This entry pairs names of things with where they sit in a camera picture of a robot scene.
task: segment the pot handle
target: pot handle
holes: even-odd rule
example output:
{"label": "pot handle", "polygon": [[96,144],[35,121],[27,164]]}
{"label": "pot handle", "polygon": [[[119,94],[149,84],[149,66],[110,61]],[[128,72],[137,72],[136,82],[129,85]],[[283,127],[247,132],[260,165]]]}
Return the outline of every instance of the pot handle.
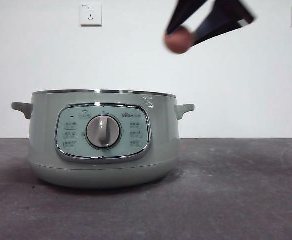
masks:
{"label": "pot handle", "polygon": [[182,119],[182,116],[190,111],[193,111],[195,109],[195,105],[193,104],[185,104],[185,105],[178,105],[175,106],[175,112],[177,115],[177,120]]}
{"label": "pot handle", "polygon": [[11,104],[11,108],[13,110],[22,112],[25,115],[26,119],[28,120],[30,119],[32,113],[32,104],[23,102],[13,102]]}

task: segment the silver knob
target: silver knob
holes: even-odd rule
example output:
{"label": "silver knob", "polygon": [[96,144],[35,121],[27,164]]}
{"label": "silver knob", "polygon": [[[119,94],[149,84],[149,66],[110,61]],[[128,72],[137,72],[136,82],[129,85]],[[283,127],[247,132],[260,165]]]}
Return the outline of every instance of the silver knob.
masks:
{"label": "silver knob", "polygon": [[117,142],[120,136],[120,128],[117,121],[112,117],[100,115],[88,123],[86,134],[91,144],[103,149]]}

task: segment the button icon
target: button icon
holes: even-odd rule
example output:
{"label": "button icon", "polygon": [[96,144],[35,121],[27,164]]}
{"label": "button icon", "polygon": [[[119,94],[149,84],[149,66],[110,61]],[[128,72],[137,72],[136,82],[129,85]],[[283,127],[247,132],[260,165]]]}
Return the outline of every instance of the button icon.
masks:
{"label": "button icon", "polygon": [[77,133],[75,131],[65,132],[64,139],[77,139]]}
{"label": "button icon", "polygon": [[79,113],[80,119],[89,119],[90,117],[91,117],[91,114],[86,109],[82,110],[81,113]]}
{"label": "button icon", "polygon": [[76,122],[66,122],[64,124],[65,130],[76,130],[77,129],[77,123]]}
{"label": "button icon", "polygon": [[76,149],[77,148],[77,141],[64,141],[64,148],[66,149]]}
{"label": "button icon", "polygon": [[142,138],[142,132],[140,130],[139,131],[131,131],[130,138],[131,139],[140,139],[140,138]]}
{"label": "button icon", "polygon": [[139,122],[131,122],[130,129],[142,129],[142,124]]}
{"label": "button icon", "polygon": [[130,141],[130,147],[131,148],[140,148],[140,147],[142,147],[142,142],[139,140],[132,140],[132,141]]}

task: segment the gray table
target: gray table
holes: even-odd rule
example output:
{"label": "gray table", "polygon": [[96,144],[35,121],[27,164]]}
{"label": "gray table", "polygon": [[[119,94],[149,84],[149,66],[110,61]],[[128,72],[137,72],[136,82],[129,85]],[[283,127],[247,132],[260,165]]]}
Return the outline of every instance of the gray table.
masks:
{"label": "gray table", "polygon": [[182,139],[164,179],[111,190],[45,183],[0,139],[0,239],[292,240],[292,139]]}

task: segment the control panel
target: control panel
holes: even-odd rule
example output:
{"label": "control panel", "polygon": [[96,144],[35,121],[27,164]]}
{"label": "control panel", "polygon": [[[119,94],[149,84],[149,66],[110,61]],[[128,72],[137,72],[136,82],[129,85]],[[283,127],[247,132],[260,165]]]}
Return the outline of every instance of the control panel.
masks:
{"label": "control panel", "polygon": [[69,105],[59,114],[55,135],[57,151],[67,160],[90,163],[136,159],[150,140],[146,111],[119,103]]}

